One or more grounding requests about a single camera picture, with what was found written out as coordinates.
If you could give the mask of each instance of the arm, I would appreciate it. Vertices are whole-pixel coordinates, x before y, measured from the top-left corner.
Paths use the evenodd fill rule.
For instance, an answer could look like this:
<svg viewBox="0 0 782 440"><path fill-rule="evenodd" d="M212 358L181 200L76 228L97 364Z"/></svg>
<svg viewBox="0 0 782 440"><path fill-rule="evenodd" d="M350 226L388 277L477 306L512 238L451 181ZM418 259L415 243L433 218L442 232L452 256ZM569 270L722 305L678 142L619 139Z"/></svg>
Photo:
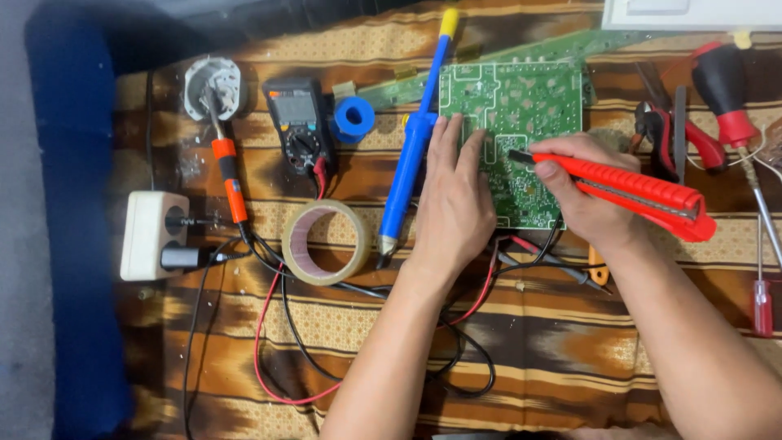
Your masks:
<svg viewBox="0 0 782 440"><path fill-rule="evenodd" d="M531 150L640 169L636 158L608 152L588 135L551 139ZM554 163L541 162L535 171L560 201L568 226L611 269L679 433L688 440L782 437L780 378L655 248L643 220L582 193Z"/></svg>
<svg viewBox="0 0 782 440"><path fill-rule="evenodd" d="M440 117L429 143L415 246L339 387L322 439L402 439L413 434L426 359L443 300L491 237L489 183L478 174L485 132L456 151L462 117Z"/></svg>

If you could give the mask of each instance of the brown patterned fabric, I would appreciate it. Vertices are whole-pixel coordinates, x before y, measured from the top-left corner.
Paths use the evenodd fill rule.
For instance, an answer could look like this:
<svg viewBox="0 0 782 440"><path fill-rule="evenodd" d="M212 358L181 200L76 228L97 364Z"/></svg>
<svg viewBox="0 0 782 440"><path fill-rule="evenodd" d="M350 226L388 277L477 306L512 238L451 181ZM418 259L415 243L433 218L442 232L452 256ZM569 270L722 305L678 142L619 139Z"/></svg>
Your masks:
<svg viewBox="0 0 782 440"><path fill-rule="evenodd" d="M598 27L602 4L590 0L462 0L463 31L458 44L479 42L483 52L506 49L588 27ZM445 4L423 2L370 19L353 20L332 29L276 38L225 55L234 59L249 80L249 109L233 122L248 211L255 230L278 243L285 220L312 197L310 183L282 163L260 83L266 78L308 75L320 78L324 90L355 81L361 87L393 78L395 66L429 64ZM633 131L633 108L646 94L632 63L650 60L662 71L692 49L721 34L660 38L589 59L599 103L585 112L587 128ZM782 37L758 34L746 54L748 97L752 120L772 124L782 112L782 89L773 72L780 70ZM154 74L152 143L158 179L164 189L187 195L199 217L230 218L220 171L210 148L213 131L190 120L182 109L184 72L192 61ZM145 74L117 80L114 114L116 163L109 186L109 220L121 248L127 194L146 189L144 162ZM690 84L687 68L676 68L666 84ZM690 118L716 135L714 118L700 98L690 98ZM330 197L345 201L376 231L384 198L403 142L401 115L414 106L378 115L376 127L357 146L339 151L339 176ZM782 211L782 190L776 178L759 170L769 207ZM688 166L687 184L701 190L719 229L708 243L681 243L663 231L658 239L684 267L709 300L778 370L782 370L782 297L779 284L776 339L750 337L752 281L755 278L755 201L739 167L719 177ZM339 217L323 223L310 236L316 262L329 269L350 256L351 235ZM374 286L392 283L413 246L414 220L407 220L407 239L390 269L364 271L351 281ZM225 228L192 228L193 244L217 242L233 235ZM585 261L587 244L566 233L556 252ZM776 271L766 244L765 263ZM529 260L520 252L516 258ZM470 290L455 310L469 307L483 276L487 258L468 268L454 291ZM131 432L139 438L174 438L182 434L181 380L185 343L200 272L166 283L117 283L117 316L126 347L127 375L135 390L136 413ZM271 281L271 273L246 258L212 269L200 303L193 341L188 389L195 398L191 426L196 438L316 438L333 396L309 406L285 406L269 399L253 371L253 332ZM139 292L152 288L154 298ZM291 311L304 343L315 360L343 376L361 346L382 303L359 294L289 283ZM621 298L576 285L557 269L540 268L502 276L479 312L462 323L497 364L497 382L480 399L448 395L437 383L424 392L418 435L478 430L566 431L578 427L633 426L644 421L666 423L654 371ZM304 361L282 313L279 295L271 302L262 333L262 364L270 382L292 398L302 398L332 385ZM442 366L454 353L454 340L440 331L431 351L431 367ZM487 368L468 347L464 358L446 375L452 384L480 389Z"/></svg>

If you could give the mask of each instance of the blue spool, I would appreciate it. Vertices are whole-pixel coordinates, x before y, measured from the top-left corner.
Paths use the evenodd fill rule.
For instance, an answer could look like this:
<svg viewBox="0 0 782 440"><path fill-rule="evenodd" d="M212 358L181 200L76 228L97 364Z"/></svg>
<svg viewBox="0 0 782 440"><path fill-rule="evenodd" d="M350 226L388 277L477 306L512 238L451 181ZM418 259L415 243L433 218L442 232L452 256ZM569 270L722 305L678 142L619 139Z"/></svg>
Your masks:
<svg viewBox="0 0 782 440"><path fill-rule="evenodd" d="M358 143L373 125L375 111L369 102L358 96L348 96L337 104L331 130L340 142Z"/></svg>

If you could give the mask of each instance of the yellow handle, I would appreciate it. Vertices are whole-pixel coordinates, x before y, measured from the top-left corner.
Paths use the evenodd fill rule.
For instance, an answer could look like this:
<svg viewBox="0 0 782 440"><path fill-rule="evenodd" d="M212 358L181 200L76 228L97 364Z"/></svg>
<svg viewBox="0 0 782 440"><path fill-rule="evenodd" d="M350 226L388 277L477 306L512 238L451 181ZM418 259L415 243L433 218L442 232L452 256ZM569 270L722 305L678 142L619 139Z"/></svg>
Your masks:
<svg viewBox="0 0 782 440"><path fill-rule="evenodd" d="M594 247L592 245L589 245L589 264L590 265L601 265L605 263L603 260L603 257L598 254L596 250L594 250ZM595 283L605 286L606 283L608 283L608 276L611 275L611 273L608 271L608 267L601 267L599 269L589 269L589 275L592 281Z"/></svg>
<svg viewBox="0 0 782 440"><path fill-rule="evenodd" d="M440 36L448 35L453 40L457 24L459 24L459 11L456 8L446 9L443 22L440 24Z"/></svg>

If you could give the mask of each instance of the hand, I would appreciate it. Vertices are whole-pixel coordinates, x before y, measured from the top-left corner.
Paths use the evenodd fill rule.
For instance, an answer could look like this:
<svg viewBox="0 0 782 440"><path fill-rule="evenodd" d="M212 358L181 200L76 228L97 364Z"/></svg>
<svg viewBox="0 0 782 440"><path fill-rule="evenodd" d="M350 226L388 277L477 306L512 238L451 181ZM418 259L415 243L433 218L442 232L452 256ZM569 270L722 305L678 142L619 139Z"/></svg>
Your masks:
<svg viewBox="0 0 782 440"><path fill-rule="evenodd" d="M633 172L640 170L636 157L609 150L587 133L538 142L529 148L529 152L591 160ZM556 162L545 160L536 164L535 174L559 200L568 228L602 254L646 236L640 217L623 207L584 193Z"/></svg>
<svg viewBox="0 0 782 440"><path fill-rule="evenodd" d="M445 272L452 280L477 257L497 226L489 178L478 173L486 130L475 130L461 152L463 117L437 118L429 142L426 180L415 218L412 265Z"/></svg>

